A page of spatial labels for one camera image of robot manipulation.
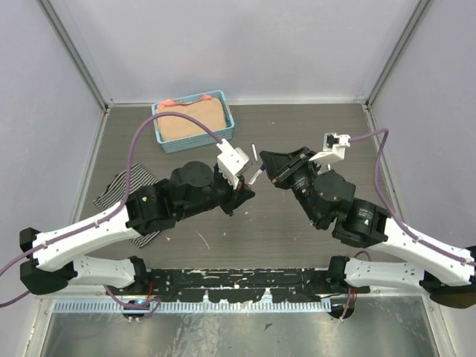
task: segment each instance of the striped cloth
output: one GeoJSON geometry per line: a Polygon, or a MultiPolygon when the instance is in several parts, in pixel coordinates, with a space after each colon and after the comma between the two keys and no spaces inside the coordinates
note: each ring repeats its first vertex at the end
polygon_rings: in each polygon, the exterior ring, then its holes
{"type": "MultiPolygon", "coordinates": [[[[131,193],[137,189],[146,186],[148,184],[154,184],[158,182],[152,173],[147,171],[145,167],[140,164],[133,164],[131,167],[131,193]]],[[[108,184],[106,190],[97,197],[93,203],[100,210],[107,210],[113,206],[116,202],[119,202],[124,197],[124,191],[126,186],[126,171],[117,175],[114,180],[108,184]]],[[[130,239],[139,248],[143,248],[152,239],[154,239],[160,232],[147,234],[139,238],[130,239]]]]}

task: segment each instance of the purple cable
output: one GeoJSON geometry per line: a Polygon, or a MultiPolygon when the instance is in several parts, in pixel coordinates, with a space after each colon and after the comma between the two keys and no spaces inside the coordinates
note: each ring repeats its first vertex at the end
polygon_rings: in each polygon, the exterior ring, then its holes
{"type": "MultiPolygon", "coordinates": [[[[139,136],[141,135],[142,131],[144,130],[144,128],[149,124],[149,123],[152,123],[155,119],[158,119],[158,118],[161,118],[161,117],[166,117],[166,116],[172,116],[172,117],[179,117],[179,118],[183,118],[183,119],[186,119],[188,121],[191,121],[192,123],[196,124],[197,126],[199,126],[200,128],[202,128],[204,131],[206,131],[206,133],[209,134],[209,136],[211,136],[213,139],[215,139],[215,141],[218,143],[218,144],[221,144],[222,143],[222,139],[220,139],[218,136],[215,135],[215,133],[213,131],[211,131],[210,129],[208,129],[204,124],[200,123],[197,119],[195,118],[192,118],[191,116],[189,115],[186,115],[186,114],[182,114],[182,113],[177,113],[177,112],[162,112],[162,113],[159,113],[159,114],[155,114],[155,115],[152,115],[150,117],[148,117],[146,120],[144,120],[144,122],[138,127],[138,129],[135,131],[135,134],[134,136],[132,137],[132,140],[131,140],[131,144],[129,146],[129,153],[127,155],[127,163],[126,163],[126,187],[125,187],[125,192],[124,192],[124,197],[122,199],[122,201],[120,202],[120,205],[115,209],[113,210],[110,214],[108,214],[107,216],[104,216],[103,218],[99,219],[97,221],[98,224],[101,224],[101,223],[104,223],[106,221],[108,221],[109,219],[111,219],[112,217],[114,217],[116,214],[118,214],[122,209],[123,207],[126,205],[126,202],[127,202],[127,199],[129,198],[129,191],[130,191],[130,185],[131,185],[131,166],[132,166],[132,157],[134,155],[134,149],[135,149],[135,145],[137,144],[137,140],[139,139],[139,136]]],[[[69,237],[72,237],[78,233],[82,233],[84,231],[87,231],[88,229],[91,229],[93,227],[96,226],[96,223],[93,222],[93,223],[89,223],[88,225],[84,225],[83,227],[80,227],[78,229],[75,229],[74,231],[71,231],[71,232],[68,232],[68,233],[65,233],[65,234],[61,234],[59,235],[58,237],[55,237],[53,239],[50,239],[48,241],[46,241],[46,244],[47,245],[50,245],[50,244],[53,244],[55,242],[59,242],[60,240],[63,240],[63,239],[66,239],[66,238],[69,238],[69,237]]],[[[45,248],[45,246],[43,245],[38,245],[32,249],[28,249],[26,252],[24,252],[23,254],[20,254],[18,257],[12,259],[10,262],[8,262],[3,268],[0,269],[0,277],[5,274],[5,272],[10,269],[12,266],[14,266],[15,264],[17,264],[20,260],[22,260],[23,258],[26,258],[27,256],[39,251],[40,249],[43,249],[45,248]]],[[[28,295],[29,292],[24,292],[23,294],[15,297],[14,299],[10,300],[10,301],[7,301],[6,303],[0,303],[0,308],[2,307],[7,307],[9,305],[12,305],[13,303],[16,303],[17,301],[21,300],[22,298],[24,298],[26,295],[28,295]]],[[[119,301],[118,302],[120,305],[122,306],[125,306],[127,304],[124,304],[122,301],[119,301]]]]}
{"type": "Polygon", "coordinates": [[[385,143],[387,142],[388,129],[387,128],[382,128],[382,129],[376,130],[375,132],[369,132],[368,134],[358,136],[358,137],[355,137],[355,138],[351,138],[351,139],[349,139],[349,143],[354,143],[356,141],[365,140],[365,139],[371,138],[375,135],[382,134],[382,133],[383,133],[384,137],[382,138],[382,142],[380,143],[379,151],[377,152],[377,161],[376,161],[376,164],[375,164],[375,170],[373,171],[373,185],[375,186],[375,190],[377,192],[377,195],[379,195],[379,198],[382,200],[385,208],[387,208],[388,212],[390,213],[390,215],[393,218],[393,220],[395,221],[395,223],[408,236],[410,236],[412,239],[416,240],[418,243],[424,245],[425,247],[430,248],[430,249],[444,255],[445,257],[451,258],[451,259],[456,260],[460,263],[469,264],[471,266],[476,266],[476,262],[474,262],[474,261],[473,262],[467,262],[466,259],[464,259],[462,257],[458,257],[457,255],[454,255],[452,253],[448,253],[444,249],[441,249],[440,247],[437,247],[437,246],[431,244],[430,242],[427,242],[423,239],[420,239],[414,232],[412,232],[412,231],[410,231],[410,229],[408,229],[408,227],[403,222],[402,218],[400,218],[399,215],[396,214],[395,210],[392,208],[392,204],[388,201],[387,197],[385,197],[385,194],[382,192],[382,189],[379,187],[380,160],[382,159],[382,155],[383,155],[383,152],[384,152],[384,146],[385,146],[385,143]]]}
{"type": "MultiPolygon", "coordinates": [[[[366,251],[358,251],[356,253],[356,255],[354,255],[354,258],[357,258],[360,254],[365,254],[367,256],[367,259],[370,261],[372,261],[371,259],[371,256],[369,253],[367,253],[366,251]]],[[[347,310],[349,309],[349,305],[350,305],[350,295],[352,294],[352,288],[349,288],[349,290],[347,290],[347,301],[345,303],[345,307],[344,307],[344,311],[342,312],[342,315],[340,317],[340,320],[342,322],[344,322],[344,317],[345,315],[347,314],[347,310]]]]}

